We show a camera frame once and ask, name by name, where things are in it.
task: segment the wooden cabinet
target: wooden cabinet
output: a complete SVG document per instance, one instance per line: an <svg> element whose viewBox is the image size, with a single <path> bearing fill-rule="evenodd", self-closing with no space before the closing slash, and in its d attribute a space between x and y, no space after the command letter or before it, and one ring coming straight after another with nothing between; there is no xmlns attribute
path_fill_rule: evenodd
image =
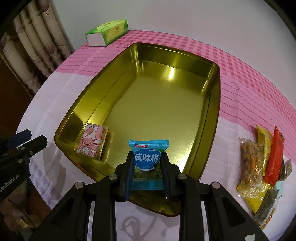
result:
<svg viewBox="0 0 296 241"><path fill-rule="evenodd" d="M32 97L0 58L0 136L14 135Z"/></svg>

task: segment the clear plastic wrapper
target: clear plastic wrapper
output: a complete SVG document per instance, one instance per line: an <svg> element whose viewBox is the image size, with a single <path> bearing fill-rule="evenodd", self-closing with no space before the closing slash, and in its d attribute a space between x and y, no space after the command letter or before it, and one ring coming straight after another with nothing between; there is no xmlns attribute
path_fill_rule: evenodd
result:
<svg viewBox="0 0 296 241"><path fill-rule="evenodd" d="M250 197L244 197L244 200L254 213L257 213L267 191L271 188L272 186L269 183L263 181L261 187L254 189L253 192L250 192Z"/></svg>
<svg viewBox="0 0 296 241"><path fill-rule="evenodd" d="M270 157L271 144L272 144L272 133L260 126L258 129L258 146L262 153L262 173L265 176L265 171Z"/></svg>
<svg viewBox="0 0 296 241"><path fill-rule="evenodd" d="M241 197L260 196L259 188L262 186L262 153L254 141L240 139L242 154L242 176L237 186Z"/></svg>
<svg viewBox="0 0 296 241"><path fill-rule="evenodd" d="M263 229L270 221L273 213L275 212L279 190L268 190L264 200L254 216L256 224Z"/></svg>
<svg viewBox="0 0 296 241"><path fill-rule="evenodd" d="M286 161L286 163L282 163L281 165L281 171L279 174L279 180L280 181L285 181L287 177L291 174L292 172L292 162L291 159Z"/></svg>

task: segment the patterned curtain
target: patterned curtain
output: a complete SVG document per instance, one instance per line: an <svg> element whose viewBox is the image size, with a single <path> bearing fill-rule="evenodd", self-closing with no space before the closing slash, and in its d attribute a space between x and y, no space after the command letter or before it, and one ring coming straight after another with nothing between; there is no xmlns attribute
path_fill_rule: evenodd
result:
<svg viewBox="0 0 296 241"><path fill-rule="evenodd" d="M32 95L71 53L50 0L29 3L0 40L0 56Z"/></svg>

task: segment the red snack package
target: red snack package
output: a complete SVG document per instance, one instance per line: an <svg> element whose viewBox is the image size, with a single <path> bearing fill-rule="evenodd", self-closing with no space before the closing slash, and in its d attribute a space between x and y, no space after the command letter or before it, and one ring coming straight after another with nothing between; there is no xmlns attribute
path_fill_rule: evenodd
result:
<svg viewBox="0 0 296 241"><path fill-rule="evenodd" d="M284 140L285 138L277 126L274 126L274 138L271 145L269 163L264 177L264 180L270 183L272 186L274 186L279 179L281 161L284 152Z"/></svg>

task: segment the pink wrapped snack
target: pink wrapped snack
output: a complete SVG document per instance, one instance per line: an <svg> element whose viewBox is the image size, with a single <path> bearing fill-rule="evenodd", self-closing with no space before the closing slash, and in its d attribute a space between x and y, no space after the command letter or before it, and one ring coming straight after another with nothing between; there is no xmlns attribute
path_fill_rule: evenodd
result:
<svg viewBox="0 0 296 241"><path fill-rule="evenodd" d="M87 123L82 133L77 153L100 159L107 132L107 126Z"/></svg>

